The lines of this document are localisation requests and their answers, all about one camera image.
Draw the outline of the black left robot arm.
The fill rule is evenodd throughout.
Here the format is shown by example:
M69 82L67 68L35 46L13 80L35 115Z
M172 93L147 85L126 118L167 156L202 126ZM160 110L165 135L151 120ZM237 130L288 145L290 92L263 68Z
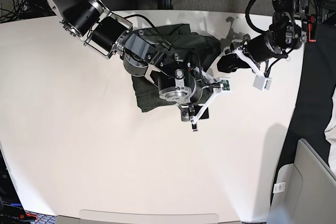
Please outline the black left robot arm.
M256 27L250 17L250 10L256 0L250 0L245 9L248 26L259 35L251 38L245 34L241 42L233 42L217 63L223 73L238 69L251 69L255 74L254 87L268 90L272 79L273 64L287 59L289 54L300 49L307 41L306 0L271 0L274 8L272 23L267 30Z

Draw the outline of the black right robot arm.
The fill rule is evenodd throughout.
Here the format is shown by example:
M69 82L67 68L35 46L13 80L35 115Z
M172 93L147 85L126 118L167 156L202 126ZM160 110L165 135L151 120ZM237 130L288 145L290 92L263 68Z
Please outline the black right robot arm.
M210 103L230 91L228 79L207 73L220 55L215 37L193 33L189 24L134 29L129 17L115 14L101 0L52 1L72 36L107 59L120 56L141 111L175 105L196 131L197 122L209 117Z

